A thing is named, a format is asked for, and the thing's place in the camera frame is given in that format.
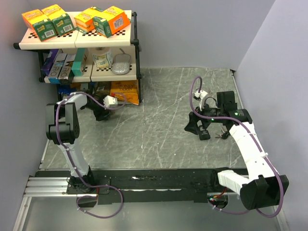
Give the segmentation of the black padlock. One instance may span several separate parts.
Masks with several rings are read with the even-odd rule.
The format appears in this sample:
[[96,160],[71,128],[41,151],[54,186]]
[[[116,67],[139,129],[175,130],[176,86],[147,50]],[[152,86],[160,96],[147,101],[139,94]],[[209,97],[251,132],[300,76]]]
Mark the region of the black padlock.
[[205,140],[211,139],[211,136],[210,136],[209,132],[206,129],[204,129],[203,126],[199,126],[198,135],[199,135],[199,140],[201,140],[201,141],[205,141]]

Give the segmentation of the black padlock key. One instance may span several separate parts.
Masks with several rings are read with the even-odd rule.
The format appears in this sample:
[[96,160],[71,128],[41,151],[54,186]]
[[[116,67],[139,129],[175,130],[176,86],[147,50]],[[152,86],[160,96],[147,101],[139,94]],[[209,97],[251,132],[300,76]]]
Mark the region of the black padlock key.
[[230,133],[228,131],[226,131],[223,134],[217,134],[216,138],[226,140],[229,137],[229,135],[230,135]]

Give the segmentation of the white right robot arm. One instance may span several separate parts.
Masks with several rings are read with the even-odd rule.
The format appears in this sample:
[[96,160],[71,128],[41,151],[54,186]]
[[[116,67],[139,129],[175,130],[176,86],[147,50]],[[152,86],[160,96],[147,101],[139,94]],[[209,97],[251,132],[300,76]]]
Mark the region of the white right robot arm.
[[204,90],[190,93],[190,97],[198,100],[199,106],[191,107],[185,131],[197,135],[200,140],[208,140],[211,138],[207,131],[210,124],[221,123],[226,131],[219,138],[231,136],[234,139],[248,172],[248,176],[243,177],[228,168],[216,170],[210,180],[211,188],[216,192],[228,188],[237,193],[247,210],[275,205],[281,208],[289,180],[270,163],[259,143],[250,114],[238,108],[234,92],[218,92],[216,107],[206,103],[208,96]]

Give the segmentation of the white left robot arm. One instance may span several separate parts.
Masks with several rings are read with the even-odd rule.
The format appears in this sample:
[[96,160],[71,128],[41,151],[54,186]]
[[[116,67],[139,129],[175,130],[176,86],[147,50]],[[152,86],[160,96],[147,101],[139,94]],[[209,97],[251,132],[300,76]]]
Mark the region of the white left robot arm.
[[101,121],[110,115],[110,109],[117,104],[117,99],[110,95],[97,98],[79,91],[46,106],[46,136],[64,154],[70,169],[68,185],[79,192],[99,192],[99,188],[96,187],[92,170],[79,145],[80,126],[77,112],[89,108],[96,119]]

